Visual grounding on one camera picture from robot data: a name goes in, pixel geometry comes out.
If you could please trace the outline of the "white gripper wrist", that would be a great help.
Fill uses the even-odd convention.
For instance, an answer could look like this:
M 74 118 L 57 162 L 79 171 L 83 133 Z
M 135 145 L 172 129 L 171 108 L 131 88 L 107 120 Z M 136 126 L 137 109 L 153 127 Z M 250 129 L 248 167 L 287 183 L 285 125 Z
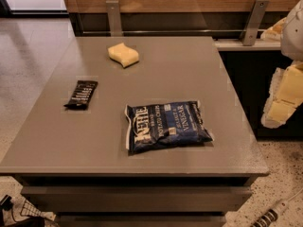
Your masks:
M 277 68 L 272 76 L 261 124 L 276 129 L 284 125 L 303 103 L 303 0 L 261 35 L 262 40 L 279 41 L 281 52 L 293 60 L 286 69 Z

